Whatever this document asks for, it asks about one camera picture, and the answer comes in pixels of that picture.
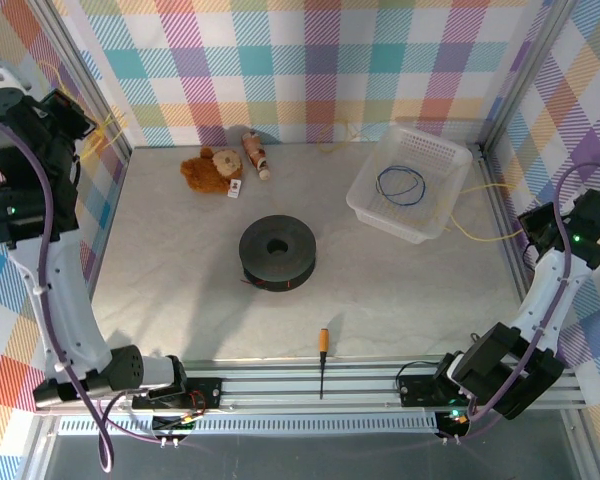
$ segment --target teddy bear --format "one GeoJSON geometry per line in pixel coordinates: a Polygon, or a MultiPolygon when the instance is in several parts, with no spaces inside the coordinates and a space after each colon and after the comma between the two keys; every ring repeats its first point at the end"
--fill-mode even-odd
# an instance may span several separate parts
{"type": "Polygon", "coordinates": [[[226,194],[231,180],[242,175],[242,161],[233,150],[220,150],[214,154],[211,148],[202,147],[199,157],[182,162],[180,173],[196,192],[226,194]]]}

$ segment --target white plastic basket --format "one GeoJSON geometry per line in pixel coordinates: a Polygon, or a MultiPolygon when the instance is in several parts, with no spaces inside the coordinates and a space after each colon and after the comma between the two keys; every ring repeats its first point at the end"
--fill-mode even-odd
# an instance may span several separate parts
{"type": "MultiPolygon", "coordinates": [[[[472,161],[471,152],[458,144],[401,125],[390,127],[376,144],[347,193],[347,204],[358,220],[412,243],[442,233],[458,199],[472,161]],[[387,167],[406,166],[417,171],[426,184],[422,200],[398,206],[380,194],[377,176],[387,167]]],[[[396,193],[414,184],[414,177],[391,172],[382,178],[385,193],[396,193]]],[[[400,197],[398,203],[417,200],[421,190],[400,197]]]]}

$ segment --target black roll of tape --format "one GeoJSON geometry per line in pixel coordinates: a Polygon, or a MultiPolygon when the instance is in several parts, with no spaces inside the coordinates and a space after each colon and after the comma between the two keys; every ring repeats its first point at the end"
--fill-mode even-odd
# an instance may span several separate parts
{"type": "Polygon", "coordinates": [[[271,215],[245,230],[239,252],[247,280],[264,290],[286,292],[313,273],[316,239],[297,218],[271,215]]]}

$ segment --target blue cable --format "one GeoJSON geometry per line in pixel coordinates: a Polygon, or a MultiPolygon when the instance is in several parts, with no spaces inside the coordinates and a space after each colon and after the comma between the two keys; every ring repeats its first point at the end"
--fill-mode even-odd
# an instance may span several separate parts
{"type": "Polygon", "coordinates": [[[427,185],[426,185],[422,175],[420,175],[420,173],[417,172],[416,170],[414,170],[413,168],[407,167],[404,165],[392,165],[390,167],[387,167],[376,178],[376,191],[380,195],[382,195],[384,198],[386,198],[389,202],[393,203],[394,205],[398,205],[399,207],[410,207],[413,205],[417,205],[418,203],[420,203],[422,201],[422,198],[424,197],[424,193],[426,190],[427,190],[427,185]],[[415,180],[415,183],[411,187],[407,188],[406,190],[403,190],[402,192],[386,193],[384,191],[384,188],[382,187],[382,177],[389,172],[402,172],[402,173],[408,173],[410,175],[413,175],[413,179],[415,180]],[[422,183],[422,191],[420,192],[420,196],[415,201],[401,203],[401,202],[397,202],[391,198],[391,197],[397,197],[399,195],[404,195],[406,193],[411,192],[418,185],[420,185],[420,183],[422,183]]]}

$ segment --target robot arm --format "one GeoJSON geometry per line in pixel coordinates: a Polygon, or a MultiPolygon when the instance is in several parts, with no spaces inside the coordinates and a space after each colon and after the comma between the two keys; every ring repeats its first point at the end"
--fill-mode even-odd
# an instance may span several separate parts
{"type": "Polygon", "coordinates": [[[53,194],[53,211],[47,212],[37,174],[20,149],[0,133],[0,243],[8,247],[9,259],[24,281],[45,352],[45,381],[34,391],[36,405],[78,399],[67,364],[92,397],[138,388],[150,389],[150,398],[183,393],[186,376],[177,358],[143,357],[134,345],[110,349],[93,315],[80,264],[75,142],[89,135],[95,122],[57,90],[40,102],[26,96],[26,85],[14,72],[0,64],[0,123],[34,153],[53,194]],[[40,286],[38,262],[47,215],[53,216],[47,285],[40,286]],[[49,304],[48,319],[41,302],[43,291],[49,304]],[[64,364],[45,322],[50,322],[66,356],[64,364]]]}
{"type": "Polygon", "coordinates": [[[588,190],[562,218],[568,249],[558,231],[553,204],[531,210],[519,220],[540,261],[516,318],[510,326],[496,324],[466,353],[447,354],[434,375],[440,391],[451,395],[459,389],[474,403],[492,403],[507,419],[524,411],[564,370],[555,358],[560,328],[576,293],[600,265],[600,192],[588,190]],[[567,270],[568,278],[563,279],[567,270]],[[503,362],[507,356],[520,362],[515,370],[503,362]]]}

